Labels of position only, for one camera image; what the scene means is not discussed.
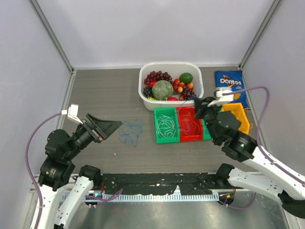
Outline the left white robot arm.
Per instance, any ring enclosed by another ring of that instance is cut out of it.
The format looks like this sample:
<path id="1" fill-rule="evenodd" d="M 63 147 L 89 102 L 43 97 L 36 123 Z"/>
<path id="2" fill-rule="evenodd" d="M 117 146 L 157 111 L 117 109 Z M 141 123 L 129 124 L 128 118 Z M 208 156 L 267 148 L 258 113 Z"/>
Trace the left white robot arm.
<path id="1" fill-rule="evenodd" d="M 30 227 L 32 229 L 67 229 L 71 220 L 89 190 L 97 190 L 102 183 L 100 169 L 84 165 L 74 187 L 65 202 L 60 199 L 75 168 L 72 160 L 91 142 L 101 143 L 110 137 L 122 121 L 101 120 L 91 114 L 79 119 L 69 114 L 68 119 L 78 124 L 69 135 L 63 129 L 52 131 L 47 138 L 45 161 L 40 168 L 38 180 L 33 184 L 38 194 L 38 202 Z"/>

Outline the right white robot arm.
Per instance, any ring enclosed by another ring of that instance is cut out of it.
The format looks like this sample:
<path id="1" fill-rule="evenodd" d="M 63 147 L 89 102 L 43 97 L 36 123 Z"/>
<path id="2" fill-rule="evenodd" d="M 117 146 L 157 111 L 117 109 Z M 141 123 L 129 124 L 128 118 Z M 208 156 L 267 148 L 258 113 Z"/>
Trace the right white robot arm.
<path id="1" fill-rule="evenodd" d="M 239 131 L 241 122 L 230 112 L 221 112 L 223 102 L 215 97 L 194 100 L 195 117 L 202 119 L 216 146 L 231 159 L 263 173 L 254 177 L 223 164 L 215 176 L 216 185 L 242 187 L 281 204 L 295 217 L 305 217 L 305 177 L 267 152 L 255 139 Z"/>

